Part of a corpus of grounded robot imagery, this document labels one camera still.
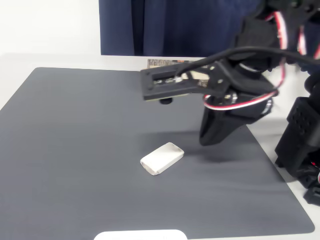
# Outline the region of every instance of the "white table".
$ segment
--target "white table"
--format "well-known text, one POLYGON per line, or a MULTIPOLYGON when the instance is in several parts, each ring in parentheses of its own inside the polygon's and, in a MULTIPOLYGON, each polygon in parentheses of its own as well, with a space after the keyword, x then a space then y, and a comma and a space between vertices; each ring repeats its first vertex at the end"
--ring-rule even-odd
MULTIPOLYGON (((0 109, 8 102, 20 85, 30 73, 39 67, 47 68, 74 68, 74 69, 98 69, 98 70, 122 70, 140 71, 147 67, 150 58, 139 56, 100 56, 100 55, 55 55, 55 54, 19 54, 8 53, 0 56, 0 109)), ((162 59, 197 60, 188 57, 163 57, 162 59)), ((280 76, 279 69, 268 74, 270 79, 280 76)), ((264 117, 249 129, 260 143, 263 150, 272 162, 277 155, 274 151, 276 145, 287 126, 286 117, 296 99, 299 96, 308 96, 304 89, 304 80, 308 77, 305 72, 296 70, 295 66, 287 66, 286 82, 280 89, 280 95, 274 98, 272 113, 264 117)), ((287 182, 304 210, 307 212, 315 231, 308 234, 257 236, 257 237, 233 237, 233 240, 318 240, 320 236, 320 207, 308 204, 303 195, 306 189, 294 180, 284 169, 279 169, 280 174, 287 182)))

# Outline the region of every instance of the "robotic arm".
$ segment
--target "robotic arm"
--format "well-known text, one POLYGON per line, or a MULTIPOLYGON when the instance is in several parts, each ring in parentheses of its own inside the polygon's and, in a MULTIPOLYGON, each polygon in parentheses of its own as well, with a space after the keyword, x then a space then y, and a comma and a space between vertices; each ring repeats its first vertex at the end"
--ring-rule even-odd
MULTIPOLYGON (((271 112, 272 97, 285 79, 285 62, 319 69, 320 61, 306 56, 307 22, 320 22, 320 0, 264 0, 244 19, 234 48, 192 63, 142 70, 143 98, 169 104, 175 96, 203 94, 200 143, 220 143, 235 129, 271 112), (281 79, 273 85, 262 73, 277 66, 281 79), (207 75, 207 80, 195 79, 194 72, 207 75)), ((320 187, 320 71, 306 80, 305 88, 310 97, 297 98, 275 150, 276 164, 314 191, 320 187)))

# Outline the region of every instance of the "white wall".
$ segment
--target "white wall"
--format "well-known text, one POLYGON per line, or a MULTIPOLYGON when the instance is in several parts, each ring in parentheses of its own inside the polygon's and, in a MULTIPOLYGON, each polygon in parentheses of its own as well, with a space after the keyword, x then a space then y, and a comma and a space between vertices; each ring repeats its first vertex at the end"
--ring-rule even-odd
POLYGON ((0 0, 0 55, 100 54, 98 0, 0 0))

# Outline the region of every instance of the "black cable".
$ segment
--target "black cable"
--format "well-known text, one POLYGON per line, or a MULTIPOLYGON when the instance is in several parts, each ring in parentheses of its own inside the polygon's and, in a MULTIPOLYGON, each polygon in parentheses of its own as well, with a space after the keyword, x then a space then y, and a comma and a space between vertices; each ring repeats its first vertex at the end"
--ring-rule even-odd
POLYGON ((270 54, 270 55, 278 55, 282 57, 288 57, 291 59, 298 60, 300 62, 306 63, 306 64, 312 64, 312 65, 320 65, 319 60, 315 60, 309 56, 306 55, 300 55, 297 52, 292 52, 288 50, 282 50, 279 48, 274 47, 265 47, 265 46, 242 46, 242 47, 236 47, 227 49, 225 51, 219 52, 215 55, 208 56, 204 59, 200 59, 198 61, 194 61, 187 66, 178 69, 176 72, 176 76, 180 77, 182 74, 188 71, 195 70, 197 68, 201 68, 203 66, 213 64, 214 62, 230 57, 235 54, 243 54, 243 53, 261 53, 261 54, 270 54))

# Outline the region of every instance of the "gray cutting mat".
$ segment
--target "gray cutting mat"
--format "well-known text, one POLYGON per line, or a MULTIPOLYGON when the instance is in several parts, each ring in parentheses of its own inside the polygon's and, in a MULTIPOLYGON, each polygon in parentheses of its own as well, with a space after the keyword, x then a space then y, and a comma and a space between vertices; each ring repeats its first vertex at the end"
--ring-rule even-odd
POLYGON ((144 102, 139 72, 37 68, 0 111, 0 239, 92 240, 178 229, 189 239, 314 225, 248 128, 202 147, 200 95, 144 102), (172 142, 158 176, 140 159, 172 142))

